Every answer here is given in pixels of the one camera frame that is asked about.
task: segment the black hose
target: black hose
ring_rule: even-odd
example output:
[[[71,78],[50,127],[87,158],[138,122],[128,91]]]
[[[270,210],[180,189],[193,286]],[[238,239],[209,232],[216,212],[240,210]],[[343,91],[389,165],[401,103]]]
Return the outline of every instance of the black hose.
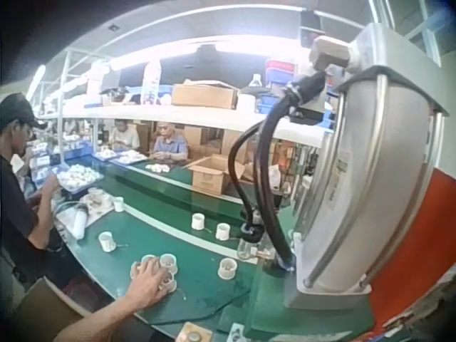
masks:
[[[284,233],[280,229],[279,221],[274,212],[271,186],[269,184],[268,161],[272,136],[280,119],[288,115],[290,103],[289,97],[285,96],[274,106],[274,108],[272,108],[272,111],[267,115],[266,120],[263,121],[254,158],[255,195],[259,205],[261,218],[263,219],[264,228],[269,235],[277,254],[285,264],[292,263],[293,254],[291,253]]]
[[[268,172],[271,140],[277,124],[281,118],[289,114],[290,107],[308,103],[324,90],[325,82],[325,72],[319,71],[312,76],[304,77],[296,83],[292,83],[286,90],[286,95],[272,108],[260,128],[259,142],[254,158],[255,195],[264,228],[277,251],[279,261],[282,261],[285,268],[293,265],[294,255],[274,211]]]
[[[254,214],[253,214],[253,209],[252,205],[250,204],[250,200],[247,197],[244,189],[242,189],[241,184],[239,183],[239,180],[236,175],[236,169],[234,167],[234,164],[236,162],[236,155],[241,148],[242,144],[244,144],[251,136],[253,136],[256,132],[258,132],[259,126],[261,125],[262,122],[256,123],[255,125],[251,126],[248,130],[246,130],[242,135],[234,142],[233,146],[231,147],[231,150],[229,151],[228,154],[228,173],[229,177],[231,178],[231,181],[236,188],[237,193],[239,194],[239,197],[241,197],[242,204],[244,205],[246,214],[247,214],[247,226],[251,227],[253,225],[253,219],[254,219]]]

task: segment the man in blue shirt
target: man in blue shirt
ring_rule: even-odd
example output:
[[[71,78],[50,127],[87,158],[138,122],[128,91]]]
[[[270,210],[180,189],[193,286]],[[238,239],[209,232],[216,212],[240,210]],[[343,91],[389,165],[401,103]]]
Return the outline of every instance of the man in blue shirt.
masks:
[[[154,160],[165,160],[180,162],[188,157],[187,141],[175,132],[172,123],[159,122],[157,130],[160,136],[155,142],[150,158]]]

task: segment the black cap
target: black cap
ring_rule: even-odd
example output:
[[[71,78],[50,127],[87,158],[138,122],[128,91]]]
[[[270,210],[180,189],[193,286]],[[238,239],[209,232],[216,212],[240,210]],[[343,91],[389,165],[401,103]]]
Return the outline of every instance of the black cap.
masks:
[[[18,120],[20,123],[28,124],[31,127],[43,130],[47,124],[40,124],[35,115],[31,104],[27,101],[23,93],[15,93],[5,97],[0,103],[0,129],[3,130],[13,121]]]

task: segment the white stripe on conveyor belt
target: white stripe on conveyor belt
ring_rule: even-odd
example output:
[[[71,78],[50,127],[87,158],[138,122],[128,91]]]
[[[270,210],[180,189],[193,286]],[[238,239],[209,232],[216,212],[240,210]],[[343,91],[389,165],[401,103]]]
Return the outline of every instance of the white stripe on conveyor belt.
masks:
[[[239,258],[237,256],[237,251],[235,251],[231,248],[220,246],[218,244],[215,244],[214,242],[209,242],[204,239],[200,239],[199,237],[194,237],[191,234],[188,234],[186,232],[183,232],[182,230],[178,230],[177,228],[171,227],[168,224],[158,221],[157,219],[154,219],[154,218],[150,217],[149,215],[146,215],[143,212],[140,212],[139,210],[131,207],[130,205],[127,205],[127,204],[124,204],[124,205],[125,205],[125,211],[128,214],[136,217],[137,219],[143,221],[144,223],[149,224],[150,226],[153,226],[153,227],[161,230],[164,233],[167,233],[173,237],[181,239],[182,241],[188,242],[195,246],[207,249],[208,251],[239,260]],[[244,262],[248,262],[250,264],[256,264],[258,262],[258,259],[257,258],[249,259]]]
[[[152,172],[144,171],[144,170],[138,169],[138,168],[133,167],[133,166],[126,166],[125,168],[127,168],[129,170],[132,170],[132,171],[135,171],[135,172],[139,172],[140,174],[143,174],[145,176],[148,176],[148,177],[151,177],[151,178],[155,178],[156,180],[161,180],[162,182],[166,182],[166,183],[175,185],[177,187],[181,187],[183,189],[187,189],[187,190],[193,191],[191,185],[188,185],[188,184],[185,184],[185,183],[182,183],[182,182],[178,182],[177,180],[171,180],[170,178],[159,176],[159,175],[156,175],[156,174],[154,174]],[[226,196],[226,195],[218,195],[218,196],[211,195],[211,197],[216,197],[216,198],[220,198],[221,200],[230,201],[230,202],[237,203],[237,204],[242,204],[241,199],[240,198],[236,198],[236,197],[231,197],[231,196]]]

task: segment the white shelf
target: white shelf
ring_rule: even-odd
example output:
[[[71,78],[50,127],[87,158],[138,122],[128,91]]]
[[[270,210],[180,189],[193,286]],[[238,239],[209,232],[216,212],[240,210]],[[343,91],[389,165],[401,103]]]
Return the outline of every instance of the white shelf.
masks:
[[[56,114],[42,115],[40,120],[54,119]],[[80,119],[128,119],[167,121],[203,127],[221,128],[244,132],[264,120],[265,115],[237,110],[207,107],[177,107],[172,105],[114,105],[85,110],[65,108],[64,118]],[[327,129],[319,126],[298,125],[284,118],[277,125],[274,137],[312,147],[321,147]]]

